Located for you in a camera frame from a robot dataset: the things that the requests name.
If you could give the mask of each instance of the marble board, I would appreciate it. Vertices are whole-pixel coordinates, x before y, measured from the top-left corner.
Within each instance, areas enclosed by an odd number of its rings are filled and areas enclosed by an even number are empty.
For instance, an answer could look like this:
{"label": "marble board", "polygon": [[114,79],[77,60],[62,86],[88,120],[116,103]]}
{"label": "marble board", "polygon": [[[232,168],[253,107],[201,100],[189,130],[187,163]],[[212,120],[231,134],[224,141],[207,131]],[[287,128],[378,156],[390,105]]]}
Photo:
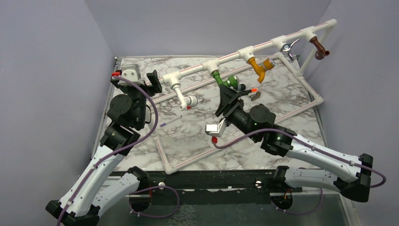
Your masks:
{"label": "marble board", "polygon": [[[153,70],[157,70],[158,76],[162,76],[166,73],[198,65],[208,59],[210,57],[134,57],[123,58],[121,65],[138,64],[142,77]],[[236,74],[240,82],[246,84],[247,89],[258,88],[262,93],[261,97],[255,101],[251,101],[249,97],[243,97],[244,110],[248,111],[251,107],[262,103],[278,118],[310,102],[308,92],[293,77],[288,68],[278,59],[275,62],[276,66],[270,72],[267,72],[261,84],[256,80],[258,76],[252,69]],[[225,73],[244,65],[246,63],[243,60],[234,60],[221,65],[220,71]],[[293,65],[296,68],[299,67],[297,62]],[[210,75],[207,72],[184,77],[181,79],[182,89],[209,78]],[[163,85],[163,93],[157,94],[153,99],[172,92],[168,86]],[[113,95],[121,93],[120,90],[115,89]],[[219,105],[219,89],[216,82],[185,95],[196,96],[199,100],[198,105],[190,110],[179,111],[179,102],[176,97],[157,104],[159,112],[157,129],[172,166],[212,149],[211,137],[205,134],[205,125],[219,122],[219,118],[215,116],[215,110]],[[181,119],[165,127],[160,127],[161,123],[180,115],[182,115]],[[290,128],[305,138],[323,145],[316,116],[312,109],[282,121],[279,125]],[[148,131],[149,129],[145,128],[139,133],[143,136]],[[218,144],[224,144],[242,135],[242,132],[231,125],[224,132],[223,138],[218,139]],[[244,139],[232,147],[221,150],[181,170],[275,169],[279,165],[314,168],[314,166],[300,160],[270,155],[260,149],[259,146],[260,143],[254,144],[250,139]],[[115,168],[115,171],[125,171],[132,166],[138,166],[143,170],[163,170],[159,152],[151,137],[136,145]]]}

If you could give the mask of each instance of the yellow faucet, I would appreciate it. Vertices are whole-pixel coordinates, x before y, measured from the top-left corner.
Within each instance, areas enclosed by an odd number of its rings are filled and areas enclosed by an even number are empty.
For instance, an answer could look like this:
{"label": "yellow faucet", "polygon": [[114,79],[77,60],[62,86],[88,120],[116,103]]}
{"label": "yellow faucet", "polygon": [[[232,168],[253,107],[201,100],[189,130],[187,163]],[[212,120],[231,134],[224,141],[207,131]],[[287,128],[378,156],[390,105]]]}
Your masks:
{"label": "yellow faucet", "polygon": [[258,64],[255,61],[255,57],[251,57],[248,60],[248,64],[250,64],[253,67],[255,73],[259,76],[259,78],[257,79],[259,83],[263,82],[264,74],[266,73],[266,71],[271,70],[272,68],[274,68],[274,65],[275,65],[275,63],[272,59],[266,59],[263,62],[264,67],[258,66]]}

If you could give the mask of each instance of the gray wall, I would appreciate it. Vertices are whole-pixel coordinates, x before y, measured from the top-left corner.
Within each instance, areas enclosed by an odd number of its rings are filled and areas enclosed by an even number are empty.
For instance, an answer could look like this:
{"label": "gray wall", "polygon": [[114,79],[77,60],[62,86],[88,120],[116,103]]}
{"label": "gray wall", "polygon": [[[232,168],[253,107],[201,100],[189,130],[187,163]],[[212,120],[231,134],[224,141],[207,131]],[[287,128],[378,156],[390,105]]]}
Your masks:
{"label": "gray wall", "polygon": [[[331,55],[313,62],[305,77],[325,99],[320,112],[328,145],[371,154],[374,168],[388,178],[384,186],[372,189],[369,202],[356,204],[362,225],[396,225],[399,1],[364,2],[331,1],[320,20],[338,21],[325,44]],[[372,179],[381,180],[376,175]]]}
{"label": "gray wall", "polygon": [[229,54],[316,25],[330,0],[86,2],[114,55],[148,56]]}
{"label": "gray wall", "polygon": [[45,206],[86,167],[113,55],[83,0],[0,2],[0,225],[55,225]]}

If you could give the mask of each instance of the silver faucet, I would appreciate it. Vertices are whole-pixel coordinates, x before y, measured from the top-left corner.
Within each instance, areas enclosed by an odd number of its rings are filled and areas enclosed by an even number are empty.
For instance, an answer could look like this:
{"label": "silver faucet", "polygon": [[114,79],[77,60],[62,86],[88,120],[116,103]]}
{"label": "silver faucet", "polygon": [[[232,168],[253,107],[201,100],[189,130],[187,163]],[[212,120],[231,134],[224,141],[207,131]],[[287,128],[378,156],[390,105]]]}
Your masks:
{"label": "silver faucet", "polygon": [[288,56],[289,59],[291,60],[291,62],[294,62],[294,61],[295,61],[294,56],[291,54],[291,48],[292,48],[292,46],[293,46],[296,42],[298,42],[298,41],[299,41],[299,39],[293,41],[292,43],[284,44],[283,47],[281,47],[281,49],[280,49],[280,52],[281,52],[282,54],[284,54],[285,56]]}

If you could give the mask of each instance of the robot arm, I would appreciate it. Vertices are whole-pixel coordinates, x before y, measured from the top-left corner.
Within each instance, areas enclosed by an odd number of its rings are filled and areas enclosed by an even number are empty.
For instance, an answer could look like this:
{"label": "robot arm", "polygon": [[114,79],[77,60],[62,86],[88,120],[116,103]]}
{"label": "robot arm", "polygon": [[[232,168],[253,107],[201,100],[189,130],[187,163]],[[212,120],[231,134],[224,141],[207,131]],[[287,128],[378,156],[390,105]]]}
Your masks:
{"label": "robot arm", "polygon": [[46,206],[46,210],[58,219],[59,224],[97,225],[105,211],[125,195],[136,191],[140,180],[148,177],[144,171],[133,167],[120,180],[100,191],[114,168],[138,142],[140,134],[133,129],[139,131],[151,120],[144,93],[152,97],[162,91],[157,72],[147,74],[152,83],[147,86],[140,80],[138,65],[126,65],[112,76],[123,78],[112,78],[111,83],[124,94],[115,96],[110,102],[107,116],[112,119],[112,123],[100,139],[100,147],[75,185],[59,201],[50,201]]}
{"label": "robot arm", "polygon": [[215,113],[223,115],[218,125],[207,125],[206,133],[221,137],[225,127],[233,124],[255,143],[272,155],[287,156],[315,165],[321,169],[280,168],[281,180],[289,187],[318,187],[340,192],[343,196],[358,202],[367,202],[370,190],[371,172],[361,168],[371,168],[373,157],[367,154],[354,156],[323,147],[294,131],[274,124],[276,115],[264,105],[256,105],[249,112],[243,110],[240,96],[250,90],[237,92],[223,84],[220,88],[220,105]]}

